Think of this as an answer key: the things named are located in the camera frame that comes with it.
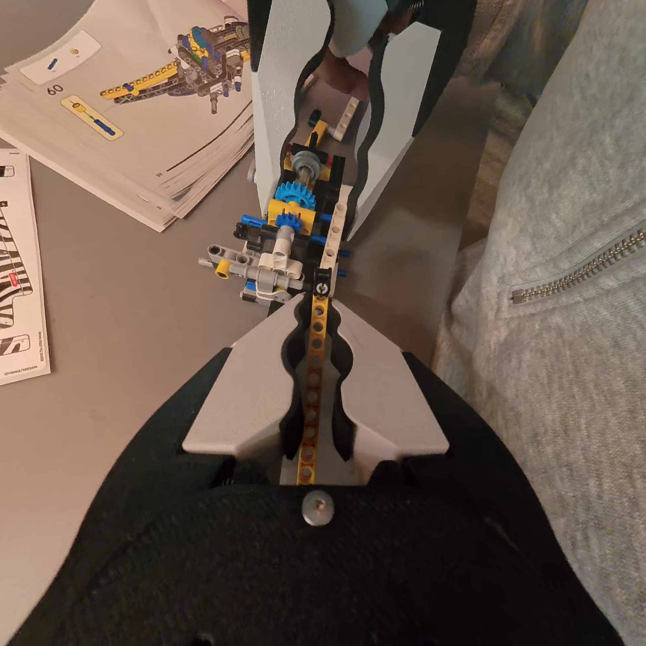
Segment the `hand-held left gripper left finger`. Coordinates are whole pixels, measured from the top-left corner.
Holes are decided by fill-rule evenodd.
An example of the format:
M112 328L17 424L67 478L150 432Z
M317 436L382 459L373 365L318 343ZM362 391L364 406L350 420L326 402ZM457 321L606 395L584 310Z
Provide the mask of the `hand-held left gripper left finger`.
M183 450L252 461L279 484L284 459L295 457L303 436L309 327L310 298L298 295L227 348Z

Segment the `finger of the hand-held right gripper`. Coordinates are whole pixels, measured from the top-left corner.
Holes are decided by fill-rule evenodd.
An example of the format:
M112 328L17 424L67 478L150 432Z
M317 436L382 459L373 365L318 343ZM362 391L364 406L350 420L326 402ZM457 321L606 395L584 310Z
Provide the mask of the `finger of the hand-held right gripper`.
M356 149L357 179L348 198L346 239L357 234L414 140L414 128L440 30L413 23L391 36L369 69L366 132Z
M250 1L254 180L262 214L274 198L287 144L296 133L298 95L322 61L334 26L328 1Z

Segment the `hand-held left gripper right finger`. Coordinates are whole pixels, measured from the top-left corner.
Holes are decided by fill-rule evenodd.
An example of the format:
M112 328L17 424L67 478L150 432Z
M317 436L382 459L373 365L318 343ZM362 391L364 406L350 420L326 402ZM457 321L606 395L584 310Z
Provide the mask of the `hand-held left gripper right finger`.
M327 332L338 372L332 409L334 447L367 485L382 462L441 456L450 447L403 351L337 299Z

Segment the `lego gearbox model assembly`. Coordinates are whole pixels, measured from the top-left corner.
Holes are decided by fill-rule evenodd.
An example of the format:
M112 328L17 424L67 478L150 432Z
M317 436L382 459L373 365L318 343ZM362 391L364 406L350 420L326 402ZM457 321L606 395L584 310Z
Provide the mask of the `lego gearbox model assembly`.
M290 144L275 196L264 218L241 217L234 236L242 249L213 245L202 267L222 280L244 282L240 298L271 315L293 297L310 298L302 364L303 436L294 459L296 483L313 485L319 454L327 317L338 269L347 198L345 158Z

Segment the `yellow lego beam white connector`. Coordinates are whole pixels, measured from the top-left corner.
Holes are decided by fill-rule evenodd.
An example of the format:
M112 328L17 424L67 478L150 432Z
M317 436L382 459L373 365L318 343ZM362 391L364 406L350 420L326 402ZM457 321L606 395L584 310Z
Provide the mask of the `yellow lego beam white connector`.
M320 109L314 109L308 117L310 134L305 147L309 149L316 147L318 150L327 150L328 152L331 152L331 147L338 147L343 142L359 105L360 100L351 96L343 113L333 124L322 119Z

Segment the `lego instruction booklet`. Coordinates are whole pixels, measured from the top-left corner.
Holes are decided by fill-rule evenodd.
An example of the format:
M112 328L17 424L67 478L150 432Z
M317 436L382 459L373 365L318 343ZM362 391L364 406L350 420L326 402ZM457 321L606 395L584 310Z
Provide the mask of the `lego instruction booklet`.
M253 145L245 1L2 1L1 137L149 227Z

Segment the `person's right hand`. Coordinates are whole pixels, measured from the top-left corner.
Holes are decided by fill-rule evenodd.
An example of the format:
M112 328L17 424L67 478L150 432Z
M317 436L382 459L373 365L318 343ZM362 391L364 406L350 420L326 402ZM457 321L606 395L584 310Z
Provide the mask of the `person's right hand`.
M359 101L369 100L368 77L347 59L335 56L328 47L313 76L334 90Z

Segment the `zebra striped sticker sheet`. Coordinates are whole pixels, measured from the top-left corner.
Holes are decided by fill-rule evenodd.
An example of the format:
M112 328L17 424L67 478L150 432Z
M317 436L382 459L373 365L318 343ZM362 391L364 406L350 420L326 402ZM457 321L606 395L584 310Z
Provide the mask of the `zebra striped sticker sheet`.
M1 385L50 371L30 160L17 149L2 149Z

